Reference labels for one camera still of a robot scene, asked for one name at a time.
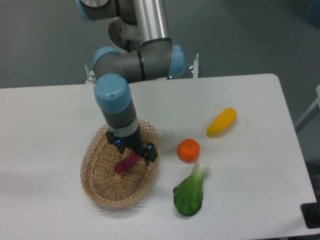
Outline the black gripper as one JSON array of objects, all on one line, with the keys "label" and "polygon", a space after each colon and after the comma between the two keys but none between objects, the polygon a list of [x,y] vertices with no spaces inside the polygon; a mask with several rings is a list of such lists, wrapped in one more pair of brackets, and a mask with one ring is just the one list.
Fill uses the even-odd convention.
[{"label": "black gripper", "polygon": [[130,149],[142,157],[147,166],[154,163],[158,157],[156,146],[152,142],[142,141],[140,127],[128,136],[118,136],[113,130],[107,130],[105,136],[108,143],[114,145],[120,154],[123,155],[126,149]]}]

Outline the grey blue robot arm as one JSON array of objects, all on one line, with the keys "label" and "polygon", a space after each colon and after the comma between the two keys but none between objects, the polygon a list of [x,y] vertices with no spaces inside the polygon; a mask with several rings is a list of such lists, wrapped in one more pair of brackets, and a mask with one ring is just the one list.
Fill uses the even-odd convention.
[{"label": "grey blue robot arm", "polygon": [[78,0],[76,6],[85,20],[118,17],[137,27],[137,48],[127,39],[124,53],[112,46],[95,52],[93,91],[109,127],[106,132],[109,144],[120,153],[130,149],[146,164],[153,163],[159,154],[153,143],[142,139],[129,85],[173,77],[185,70],[183,49],[171,40],[165,3],[162,0]]}]

